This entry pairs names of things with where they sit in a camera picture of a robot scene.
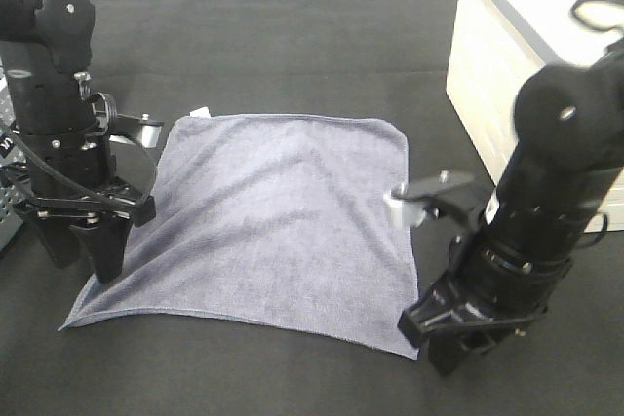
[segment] wire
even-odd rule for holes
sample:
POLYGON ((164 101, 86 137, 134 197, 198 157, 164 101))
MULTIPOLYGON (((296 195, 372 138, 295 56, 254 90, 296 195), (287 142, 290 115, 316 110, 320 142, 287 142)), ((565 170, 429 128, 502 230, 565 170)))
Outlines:
POLYGON ((144 156, 147 157, 147 159, 152 165, 151 176, 149 178, 149 182, 147 184, 147 188, 145 192, 141 195, 141 197, 135 203, 131 205, 127 203, 116 202, 115 200, 111 200, 108 197, 104 197, 101 194, 94 192, 93 190, 88 189, 87 187, 84 187, 78 182, 71 180, 69 177, 66 177, 65 175, 55 170, 53 167, 48 165, 44 160, 42 160, 34 151, 32 151, 30 147, 28 147, 28 145, 26 145, 23 142, 23 140, 15 132, 13 132, 11 127, 9 127, 2 119, 0 119, 0 129, 2 130, 2 132, 7 134, 11 138, 11 140, 16 145, 16 147, 19 148, 35 166, 37 166, 47 175, 54 178, 56 181, 65 185, 66 187, 79 193, 80 195, 90 197, 94 200, 97 200, 98 202, 101 202, 104 205, 107 205, 108 207, 114 208, 115 210, 130 212, 130 211, 134 211, 140 208, 149 198, 152 188, 154 187, 154 183, 156 182, 156 177, 158 175, 158 168, 157 168, 156 162, 154 161, 152 156, 147 152, 145 147, 143 147, 143 145, 141 145, 134 137, 128 134, 121 134, 120 136, 125 137, 133 145, 138 147, 138 149, 143 153, 144 156))

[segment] microfiber towel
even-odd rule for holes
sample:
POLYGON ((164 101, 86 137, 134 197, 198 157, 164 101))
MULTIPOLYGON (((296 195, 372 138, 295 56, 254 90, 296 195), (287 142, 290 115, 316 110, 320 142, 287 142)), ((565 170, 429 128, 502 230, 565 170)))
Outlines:
POLYGON ((416 359, 397 329, 416 300, 410 232, 383 193, 405 136, 377 119, 184 117, 133 228, 121 276, 91 277, 62 328, 179 314, 319 333, 416 359))

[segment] black table surface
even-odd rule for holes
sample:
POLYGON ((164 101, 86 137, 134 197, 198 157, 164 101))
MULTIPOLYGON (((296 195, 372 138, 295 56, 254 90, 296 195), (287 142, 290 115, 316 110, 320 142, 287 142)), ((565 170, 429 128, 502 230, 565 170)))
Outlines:
MULTIPOLYGON (((491 184, 445 95, 456 1, 93 0, 91 72, 122 112, 169 125, 203 105, 385 119, 409 138, 412 178, 460 169, 491 184)), ((140 183, 137 155, 118 154, 140 183)), ((421 287, 452 232, 413 232, 421 287)), ((623 246, 612 233, 579 252, 545 320, 441 378, 426 360, 230 321, 59 333, 84 265, 56 270, 23 230, 0 260, 0 414, 621 415, 623 246)))

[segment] white container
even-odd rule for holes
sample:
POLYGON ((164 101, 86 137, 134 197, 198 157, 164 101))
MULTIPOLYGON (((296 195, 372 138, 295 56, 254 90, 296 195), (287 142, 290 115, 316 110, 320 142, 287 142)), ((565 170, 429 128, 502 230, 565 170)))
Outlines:
MULTIPOLYGON (((574 1, 458 0, 447 94, 495 183, 516 146, 513 104, 525 80, 546 63, 589 66, 619 38, 578 25, 569 16, 574 1)), ((609 230, 624 229, 624 176, 601 210, 609 230)))

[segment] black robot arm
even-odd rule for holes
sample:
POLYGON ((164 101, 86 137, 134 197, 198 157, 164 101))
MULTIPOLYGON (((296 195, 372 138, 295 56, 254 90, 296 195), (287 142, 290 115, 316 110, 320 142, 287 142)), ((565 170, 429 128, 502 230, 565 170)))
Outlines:
POLYGON ((162 122, 118 115, 112 96, 91 95, 90 0, 0 0, 0 14, 0 57, 16 116, 0 129, 26 156, 25 164, 3 167, 0 181, 21 192, 14 212, 58 266, 82 254, 109 282, 121 271, 130 227, 155 214, 155 165, 141 193, 115 175, 109 137, 154 146, 162 122))
POLYGON ((514 121, 518 145, 491 197, 447 171, 386 195, 398 225, 449 215, 461 227, 448 267, 399 320, 414 347, 429 341, 442 374, 524 334, 583 246, 624 166, 624 40, 589 69, 544 67, 520 89, 514 121))

